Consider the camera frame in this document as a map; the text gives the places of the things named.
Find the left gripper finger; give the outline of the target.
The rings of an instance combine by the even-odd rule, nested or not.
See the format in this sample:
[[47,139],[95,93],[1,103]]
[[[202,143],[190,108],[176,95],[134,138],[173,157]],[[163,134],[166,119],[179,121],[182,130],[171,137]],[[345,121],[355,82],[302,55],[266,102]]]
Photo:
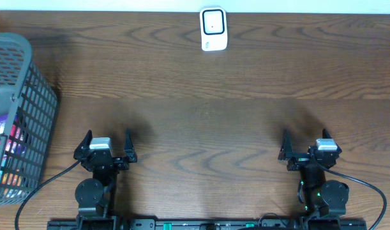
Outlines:
[[77,148],[75,149],[75,153],[83,153],[83,152],[85,152],[86,150],[88,150],[92,138],[93,138],[92,131],[91,131],[91,130],[88,130],[88,131],[87,131],[87,134],[85,135],[85,137],[83,138],[83,140],[81,141],[81,143],[80,143],[80,144],[77,146]]
[[130,131],[126,130],[126,138],[124,142],[124,152],[129,162],[137,162],[137,153],[131,141]]

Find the purple red tissue pack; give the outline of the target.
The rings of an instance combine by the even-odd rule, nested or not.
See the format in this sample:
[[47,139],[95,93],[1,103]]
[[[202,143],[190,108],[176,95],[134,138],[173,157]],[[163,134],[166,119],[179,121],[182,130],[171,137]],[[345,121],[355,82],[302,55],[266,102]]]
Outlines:
[[[7,114],[0,116],[0,135],[4,132],[7,118]],[[15,125],[12,125],[10,135],[16,139],[19,139],[20,141],[24,140],[24,133],[21,132],[21,129],[17,128]],[[24,154],[26,152],[26,147],[21,144],[18,144],[17,142],[11,142],[11,140],[8,139],[5,145],[5,150],[10,153]],[[18,174],[10,174],[8,172],[3,172],[2,170],[0,170],[0,183],[20,186],[22,183],[22,176],[19,176]],[[5,188],[3,190],[3,195],[5,196],[5,198],[13,198],[15,196],[19,196],[21,193],[22,192],[19,190],[13,190],[8,188]]]

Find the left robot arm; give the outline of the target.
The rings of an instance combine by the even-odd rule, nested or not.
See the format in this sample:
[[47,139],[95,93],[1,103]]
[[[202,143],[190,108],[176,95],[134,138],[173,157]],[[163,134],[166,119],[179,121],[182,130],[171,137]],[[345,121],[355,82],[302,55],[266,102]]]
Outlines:
[[130,223],[114,211],[117,176],[137,162],[130,133],[126,132],[124,155],[114,157],[109,137],[94,138],[88,131],[74,151],[74,159],[93,175],[79,183],[75,198],[79,204],[76,229],[129,229]]

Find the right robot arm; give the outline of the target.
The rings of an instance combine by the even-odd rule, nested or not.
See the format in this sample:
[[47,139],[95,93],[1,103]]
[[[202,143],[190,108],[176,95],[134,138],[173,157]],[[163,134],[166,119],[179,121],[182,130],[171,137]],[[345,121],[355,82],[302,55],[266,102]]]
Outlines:
[[293,150],[287,130],[278,160],[287,162],[288,171],[300,173],[297,196],[306,206],[306,213],[296,223],[298,229],[340,229],[340,217],[346,214],[349,187],[336,180],[327,180],[325,171],[336,164],[341,148],[335,143],[326,129],[322,137],[315,141],[304,153]]

